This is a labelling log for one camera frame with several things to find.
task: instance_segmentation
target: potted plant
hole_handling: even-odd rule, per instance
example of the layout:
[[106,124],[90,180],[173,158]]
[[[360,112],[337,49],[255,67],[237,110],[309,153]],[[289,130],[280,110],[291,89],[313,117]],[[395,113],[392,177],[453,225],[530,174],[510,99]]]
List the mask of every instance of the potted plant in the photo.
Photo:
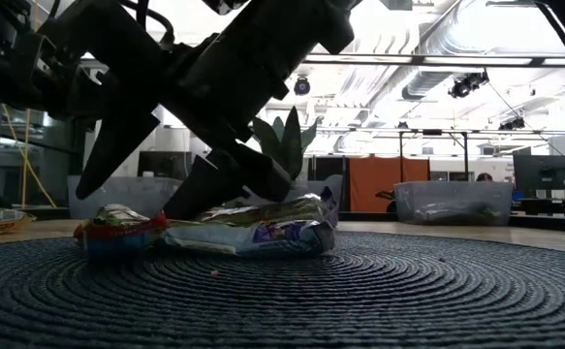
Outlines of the potted plant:
[[[272,125],[260,118],[255,118],[252,129],[254,138],[261,146],[263,154],[275,160],[286,170],[293,181],[286,200],[292,200],[309,193],[323,196],[327,192],[336,205],[335,213],[337,215],[337,207],[342,194],[342,175],[332,175],[326,180],[297,180],[303,167],[303,154],[316,138],[317,122],[315,121],[308,129],[301,131],[298,111],[293,107],[289,112],[286,124],[280,117],[276,117]],[[248,205],[269,204],[268,201],[253,194],[243,202]]]

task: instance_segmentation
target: orange partition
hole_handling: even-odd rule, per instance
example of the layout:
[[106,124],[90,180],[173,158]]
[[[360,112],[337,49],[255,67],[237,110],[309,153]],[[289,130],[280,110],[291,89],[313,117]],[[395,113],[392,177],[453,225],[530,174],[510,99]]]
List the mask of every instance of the orange partition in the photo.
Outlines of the orange partition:
[[[403,159],[405,181],[428,180],[428,160]],[[389,200],[378,198],[400,182],[400,158],[352,158],[349,161],[351,211],[385,212]]]

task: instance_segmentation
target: round woven mat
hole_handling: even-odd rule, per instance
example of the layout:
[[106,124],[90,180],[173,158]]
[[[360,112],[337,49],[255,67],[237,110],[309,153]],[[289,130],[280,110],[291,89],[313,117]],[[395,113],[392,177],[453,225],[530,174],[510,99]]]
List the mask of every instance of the round woven mat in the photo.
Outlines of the round woven mat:
[[565,348],[565,253],[339,233],[310,260],[150,255],[88,266],[68,238],[0,245],[0,348]]

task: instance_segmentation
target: yellow cable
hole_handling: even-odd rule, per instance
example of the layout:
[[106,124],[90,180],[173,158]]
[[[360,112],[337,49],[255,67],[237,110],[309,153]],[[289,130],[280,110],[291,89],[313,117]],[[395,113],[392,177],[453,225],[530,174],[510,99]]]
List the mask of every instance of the yellow cable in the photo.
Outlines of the yellow cable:
[[[25,159],[28,158],[28,136],[30,135],[30,110],[26,110],[26,136],[25,141],[23,142],[24,147],[24,155]],[[26,208],[26,194],[27,194],[27,186],[28,186],[28,162],[25,161],[23,164],[23,185],[21,187],[21,208]]]
[[[13,135],[13,140],[15,140],[16,143],[19,142],[19,139],[17,138],[17,134],[15,132],[15,128],[13,128],[13,123],[11,122],[11,115],[9,114],[9,110],[7,109],[6,105],[2,105],[2,109],[4,110],[4,114],[7,116],[7,122],[9,123],[9,128],[11,129],[11,134]],[[47,200],[49,201],[49,203],[51,204],[51,206],[53,208],[57,208],[56,204],[54,203],[54,201],[51,199],[51,196],[47,193],[46,188],[44,188],[43,184],[41,184],[41,181],[39,180],[39,177],[37,176],[37,174],[34,172],[34,169],[32,168],[32,165],[30,165],[30,161],[28,160],[28,157],[26,156],[26,154],[23,152],[23,149],[21,149],[21,146],[19,146],[19,144],[17,144],[17,149],[19,149],[19,153],[21,153],[21,156],[23,157],[23,161],[24,161],[24,167],[28,167],[28,169],[30,169],[30,174],[32,175],[32,177],[34,177],[34,180],[37,181],[37,184],[39,184],[39,188],[41,189],[41,191],[43,192],[43,194],[46,196]]]

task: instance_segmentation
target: clear plastic bin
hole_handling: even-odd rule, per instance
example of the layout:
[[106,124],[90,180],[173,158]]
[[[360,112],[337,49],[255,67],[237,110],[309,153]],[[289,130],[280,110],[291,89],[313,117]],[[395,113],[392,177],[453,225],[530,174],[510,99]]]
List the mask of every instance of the clear plastic bin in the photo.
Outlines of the clear plastic bin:
[[398,221],[422,225],[508,225],[513,184],[423,181],[396,184]]
[[109,204],[125,205],[152,218],[164,207],[182,181],[162,177],[110,177],[85,200],[76,197],[78,183],[79,175],[69,176],[69,211],[73,219],[94,218],[100,207]]

